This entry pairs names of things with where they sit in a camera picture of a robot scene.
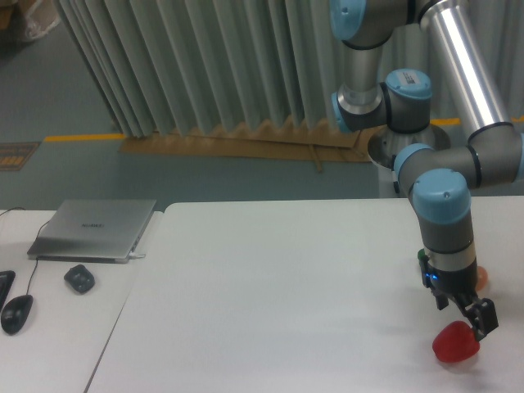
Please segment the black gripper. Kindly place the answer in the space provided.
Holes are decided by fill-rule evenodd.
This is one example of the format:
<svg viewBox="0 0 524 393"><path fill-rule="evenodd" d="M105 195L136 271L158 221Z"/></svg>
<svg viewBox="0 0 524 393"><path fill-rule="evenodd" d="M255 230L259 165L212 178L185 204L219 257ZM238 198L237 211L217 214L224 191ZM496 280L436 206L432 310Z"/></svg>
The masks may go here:
<svg viewBox="0 0 524 393"><path fill-rule="evenodd" d="M477 297L477 261L465 269L444 271L432 266L428 255L427 258L422 284L431 290L436 308L443 310L449 305L449 300L453 301L471 324L475 340L482 341L499 326L499 321L495 303L489 298Z"/></svg>

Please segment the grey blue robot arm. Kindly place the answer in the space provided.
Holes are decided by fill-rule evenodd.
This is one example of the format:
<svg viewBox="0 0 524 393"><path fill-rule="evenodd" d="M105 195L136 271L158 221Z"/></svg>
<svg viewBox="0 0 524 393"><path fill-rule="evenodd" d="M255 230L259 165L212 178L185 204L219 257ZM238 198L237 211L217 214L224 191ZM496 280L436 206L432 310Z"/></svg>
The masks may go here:
<svg viewBox="0 0 524 393"><path fill-rule="evenodd" d="M474 189L523 178L523 136L513 126L475 40L465 1L332 1L334 37L346 48L345 78L332 95L343 132L383 126L370 142L374 163L393 174L422 236L422 284L439 309L457 305L476 340L498 325L495 304L477 294L471 215ZM394 31L417 25L433 42L467 138L451 147L431 124L432 87L422 71L377 72Z"/></svg>

